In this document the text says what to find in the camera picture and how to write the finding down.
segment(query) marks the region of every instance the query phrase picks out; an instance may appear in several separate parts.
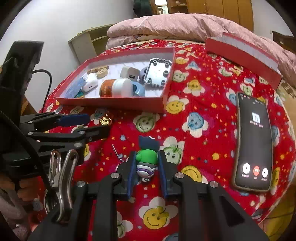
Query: green smiley face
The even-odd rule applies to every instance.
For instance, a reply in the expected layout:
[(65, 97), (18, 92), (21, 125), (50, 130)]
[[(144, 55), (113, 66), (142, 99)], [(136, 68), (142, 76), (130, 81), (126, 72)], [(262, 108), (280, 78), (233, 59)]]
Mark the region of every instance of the green smiley face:
[(151, 131), (154, 127), (155, 121), (151, 116), (142, 116), (136, 123), (136, 128), (139, 132)]
[(164, 149), (168, 162), (178, 165), (181, 160), (182, 150), (175, 145), (165, 147)]
[(246, 95), (252, 96), (252, 90), (249, 86), (244, 86), (243, 90), (245, 92)]

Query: metal clip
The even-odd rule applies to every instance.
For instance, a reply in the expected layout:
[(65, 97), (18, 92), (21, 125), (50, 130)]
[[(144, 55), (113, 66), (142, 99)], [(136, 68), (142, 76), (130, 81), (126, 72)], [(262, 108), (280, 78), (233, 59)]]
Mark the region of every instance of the metal clip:
[(59, 203), (59, 216), (57, 217), (57, 222), (62, 219), (66, 219), (73, 207), (73, 202), (71, 198), (71, 184), (73, 179), (73, 174), (78, 161), (78, 153), (76, 150), (69, 150), (63, 167), (61, 153), (54, 149), (50, 156), (50, 168), (48, 178), (52, 191), (46, 190), (44, 195), (44, 206), (46, 213), (52, 210), (57, 202)]

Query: phone case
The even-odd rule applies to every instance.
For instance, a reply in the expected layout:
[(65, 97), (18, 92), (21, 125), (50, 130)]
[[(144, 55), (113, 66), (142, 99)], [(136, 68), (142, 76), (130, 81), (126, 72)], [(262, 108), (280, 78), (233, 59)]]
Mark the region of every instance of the phone case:
[[(232, 183), (232, 185), (236, 189), (240, 189), (240, 190), (244, 190), (244, 191), (268, 192), (269, 189), (270, 189), (271, 183), (272, 183), (272, 177), (271, 177), (271, 181), (270, 181), (270, 184), (269, 184), (269, 188), (266, 189), (266, 190), (264, 190), (264, 189), (253, 189), (253, 188), (242, 187), (242, 186), (238, 186), (235, 183), (235, 176), (236, 176), (236, 172), (237, 172), (237, 165), (238, 165), (238, 162), (239, 162), (239, 148), (240, 148), (240, 142), (241, 142), (241, 123), (240, 123), (241, 119), (240, 119), (240, 111), (239, 111), (239, 95), (238, 94), (239, 94), (239, 92), (236, 93), (236, 103), (237, 103), (237, 148), (236, 148), (236, 152), (235, 152), (235, 164), (234, 164), (234, 169), (233, 169), (233, 172), (232, 172), (231, 183)], [(268, 116), (269, 126), (271, 128), (268, 111), (267, 111), (267, 116)], [(272, 175), (272, 170), (273, 170), (273, 159), (274, 159), (274, 152), (273, 152), (273, 148), (272, 148), (271, 175)]]

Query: yellow smiley face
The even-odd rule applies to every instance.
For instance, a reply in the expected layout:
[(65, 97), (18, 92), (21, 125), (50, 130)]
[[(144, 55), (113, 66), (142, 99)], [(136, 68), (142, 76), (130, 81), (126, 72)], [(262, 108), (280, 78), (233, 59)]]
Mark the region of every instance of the yellow smiley face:
[(188, 83), (188, 88), (190, 90), (196, 91), (196, 90), (201, 90), (202, 87), (200, 85), (200, 83), (198, 82), (198, 80), (192, 80)]
[(166, 224), (168, 218), (168, 212), (165, 212), (165, 209), (163, 209), (163, 207), (158, 206), (148, 209), (145, 212), (143, 216), (143, 222), (145, 226), (149, 229), (159, 229)]
[(166, 106), (166, 111), (170, 114), (178, 114), (184, 108), (184, 103), (178, 100), (171, 101)]
[(175, 61), (177, 64), (185, 64), (188, 62), (188, 60), (189, 60), (189, 58), (177, 57)]
[(181, 172), (190, 176), (196, 182), (202, 182), (202, 175), (195, 166), (186, 166), (181, 170)]
[(262, 96), (258, 97), (257, 99), (260, 100), (261, 102), (265, 103), (265, 99)]
[(89, 154), (89, 145), (86, 143), (86, 144), (85, 144), (84, 156), (83, 156), (83, 157), (86, 157), (87, 154)]
[(271, 182), (272, 187), (276, 187), (279, 183), (279, 172), (280, 172), (279, 167), (274, 169), (274, 171), (272, 172), (272, 182)]

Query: white wall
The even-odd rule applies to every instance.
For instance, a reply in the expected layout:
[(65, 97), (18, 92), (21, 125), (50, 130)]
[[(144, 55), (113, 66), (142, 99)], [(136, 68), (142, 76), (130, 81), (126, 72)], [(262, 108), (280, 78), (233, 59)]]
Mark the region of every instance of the white wall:
[[(68, 45), (71, 38), (88, 28), (130, 18), (133, 18), (133, 0), (32, 0), (0, 41), (0, 63), (15, 40), (44, 41), (35, 69), (51, 72), (52, 91), (79, 66)], [(27, 99), (37, 111), (42, 107), (48, 84), (47, 74), (36, 73), (26, 91)]]
[(293, 36), (279, 13), (265, 0), (252, 0), (254, 33), (273, 39), (271, 31)]
[(166, 0), (155, 0), (155, 5), (167, 5), (167, 1)]

